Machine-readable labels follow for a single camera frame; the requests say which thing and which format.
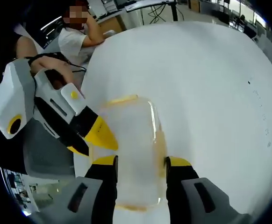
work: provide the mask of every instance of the white t-shirt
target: white t-shirt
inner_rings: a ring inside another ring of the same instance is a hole
[[[73,64],[82,66],[88,64],[95,47],[82,48],[87,30],[62,28],[58,44],[60,52]]]

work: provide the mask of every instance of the person's hand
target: person's hand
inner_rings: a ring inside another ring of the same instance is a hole
[[[73,83],[78,90],[80,90],[80,86],[78,83],[75,82],[74,74],[69,66],[68,63],[61,61],[59,59],[48,57],[48,56],[42,56],[38,59],[36,59],[31,64],[31,74],[34,76],[36,73],[38,73],[41,69],[54,69],[57,72],[59,72],[66,83]],[[59,89],[62,87],[62,84],[58,81],[53,83],[53,87],[55,89]]]

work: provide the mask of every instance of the yellow circle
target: yellow circle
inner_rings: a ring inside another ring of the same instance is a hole
[[[76,91],[71,92],[71,97],[73,99],[78,99],[78,93]]]
[[[9,124],[8,124],[8,127],[7,127],[7,133],[8,133],[8,134],[11,134],[11,133],[10,133],[11,126],[13,125],[13,123],[14,123],[17,119],[22,120],[22,115],[18,114],[18,115],[14,116],[14,117],[10,120],[10,122],[9,122]]]

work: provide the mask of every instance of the clear plastic container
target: clear plastic container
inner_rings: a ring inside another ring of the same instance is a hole
[[[98,113],[118,142],[118,150],[91,146],[91,159],[118,155],[116,206],[145,211],[165,196],[166,143],[156,108],[145,98],[114,100]]]

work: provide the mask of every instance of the white table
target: white table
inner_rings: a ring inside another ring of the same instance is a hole
[[[241,213],[257,216],[270,201],[272,64],[246,35],[202,22],[127,30],[96,48],[82,91],[95,111],[149,98],[169,155],[189,160]]]

